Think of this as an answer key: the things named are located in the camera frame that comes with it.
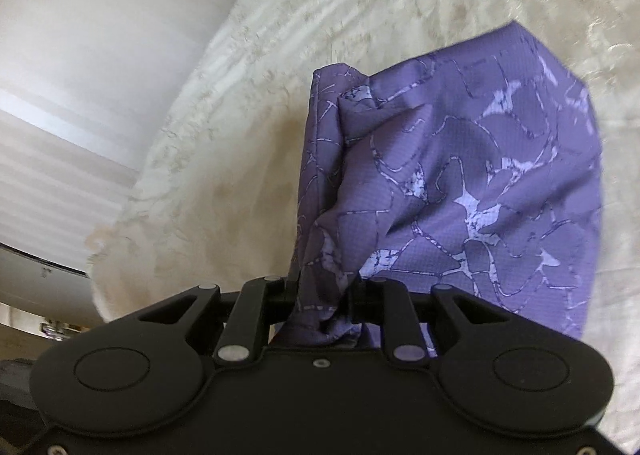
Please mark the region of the cream satin bedspread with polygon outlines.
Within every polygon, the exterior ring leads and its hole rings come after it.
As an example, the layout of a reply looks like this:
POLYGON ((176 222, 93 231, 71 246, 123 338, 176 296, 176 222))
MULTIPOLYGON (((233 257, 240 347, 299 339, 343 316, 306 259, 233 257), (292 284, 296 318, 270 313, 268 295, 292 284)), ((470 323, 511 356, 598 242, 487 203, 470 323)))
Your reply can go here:
POLYGON ((526 28, 588 89, 602 146, 599 253, 582 338, 615 373, 602 427, 639 445, 639 0, 238 0, 171 106, 92 260, 118 319, 199 283, 291 276, 314 73, 363 74, 526 28))

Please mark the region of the purple patterned hooded jacket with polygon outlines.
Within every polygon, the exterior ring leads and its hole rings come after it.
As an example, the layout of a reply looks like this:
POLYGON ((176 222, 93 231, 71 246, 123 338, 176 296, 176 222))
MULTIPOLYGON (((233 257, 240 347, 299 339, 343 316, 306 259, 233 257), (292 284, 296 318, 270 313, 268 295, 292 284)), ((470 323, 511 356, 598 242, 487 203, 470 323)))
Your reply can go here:
POLYGON ((587 87, 510 22, 376 74, 312 77, 277 340, 377 345, 350 285, 457 287, 573 338, 600 244, 602 146, 587 87))

